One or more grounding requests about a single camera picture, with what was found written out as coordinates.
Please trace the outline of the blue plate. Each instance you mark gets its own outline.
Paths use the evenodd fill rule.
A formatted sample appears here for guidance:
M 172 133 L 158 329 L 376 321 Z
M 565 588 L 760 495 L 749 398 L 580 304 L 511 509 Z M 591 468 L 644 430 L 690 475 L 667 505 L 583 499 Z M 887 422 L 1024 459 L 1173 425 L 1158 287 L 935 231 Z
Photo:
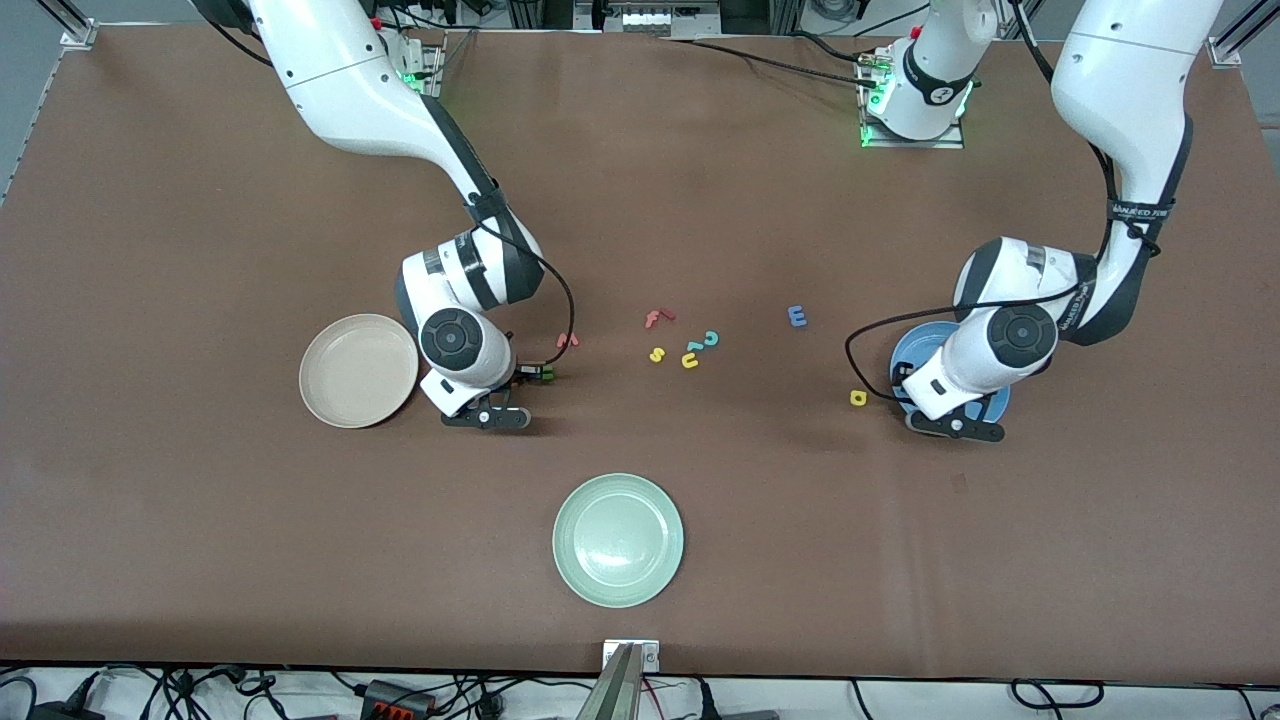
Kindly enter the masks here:
M 1011 398 L 1010 388 L 982 396 L 948 411 L 940 420 L 931 420 L 902 387 L 902 382 L 923 366 L 957 328 L 956 322 L 928 322 L 910 329 L 897 342 L 890 363 L 893 396 L 902 409 L 908 428 L 916 433 L 950 439 L 1000 442 L 1005 437 L 1000 420 Z

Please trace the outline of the beige brown plate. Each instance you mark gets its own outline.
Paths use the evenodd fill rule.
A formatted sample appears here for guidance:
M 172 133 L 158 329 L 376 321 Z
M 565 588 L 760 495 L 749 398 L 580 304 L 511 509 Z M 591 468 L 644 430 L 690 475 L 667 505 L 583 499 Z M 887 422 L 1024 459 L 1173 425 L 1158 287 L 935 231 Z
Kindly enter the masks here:
M 332 323 L 303 352 L 298 384 L 306 409 L 340 429 L 393 416 L 419 379 L 419 351 L 398 322 L 356 314 Z

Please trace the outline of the pale green plate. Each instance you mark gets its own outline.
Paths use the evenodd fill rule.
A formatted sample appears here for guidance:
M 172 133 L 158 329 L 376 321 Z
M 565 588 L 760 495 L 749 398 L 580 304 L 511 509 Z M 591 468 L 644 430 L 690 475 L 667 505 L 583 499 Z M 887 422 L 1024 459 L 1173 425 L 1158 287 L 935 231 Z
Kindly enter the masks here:
M 657 483 L 628 473 L 591 478 L 557 512 L 552 553 L 564 584 L 603 609 L 659 596 L 684 559 L 678 509 Z

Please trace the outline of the orange black connector block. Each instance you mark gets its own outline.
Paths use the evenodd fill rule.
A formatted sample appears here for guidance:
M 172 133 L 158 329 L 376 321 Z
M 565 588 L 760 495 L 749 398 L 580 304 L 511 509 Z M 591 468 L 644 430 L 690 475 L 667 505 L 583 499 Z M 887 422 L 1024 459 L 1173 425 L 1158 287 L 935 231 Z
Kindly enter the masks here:
M 358 720 L 430 720 L 436 710 L 435 696 L 428 691 L 389 682 L 358 684 L 355 693 L 362 700 Z

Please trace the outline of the grey terminal block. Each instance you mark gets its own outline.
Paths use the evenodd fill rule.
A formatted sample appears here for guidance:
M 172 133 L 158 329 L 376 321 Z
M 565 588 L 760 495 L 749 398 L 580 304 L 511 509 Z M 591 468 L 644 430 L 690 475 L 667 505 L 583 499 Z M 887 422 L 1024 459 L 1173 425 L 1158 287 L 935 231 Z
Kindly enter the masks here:
M 721 32 L 719 0 L 603 0 L 602 29 L 659 38 L 700 38 Z

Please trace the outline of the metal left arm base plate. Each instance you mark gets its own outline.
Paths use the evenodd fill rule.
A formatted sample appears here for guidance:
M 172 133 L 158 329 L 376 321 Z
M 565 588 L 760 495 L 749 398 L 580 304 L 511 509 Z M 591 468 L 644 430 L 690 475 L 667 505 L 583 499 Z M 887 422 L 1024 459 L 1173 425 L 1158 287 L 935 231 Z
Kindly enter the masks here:
M 961 149 L 961 117 L 974 78 L 943 82 L 910 61 L 914 41 L 901 37 L 859 58 L 859 124 L 864 147 Z

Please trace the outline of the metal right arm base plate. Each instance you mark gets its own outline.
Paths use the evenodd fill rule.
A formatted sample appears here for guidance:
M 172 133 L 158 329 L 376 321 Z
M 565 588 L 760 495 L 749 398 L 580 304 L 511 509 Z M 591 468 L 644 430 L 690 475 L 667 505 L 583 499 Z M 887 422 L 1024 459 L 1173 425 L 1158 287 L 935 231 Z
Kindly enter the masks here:
M 388 40 L 389 56 L 403 82 L 415 92 L 439 97 L 448 44 L 425 44 L 401 32 Z

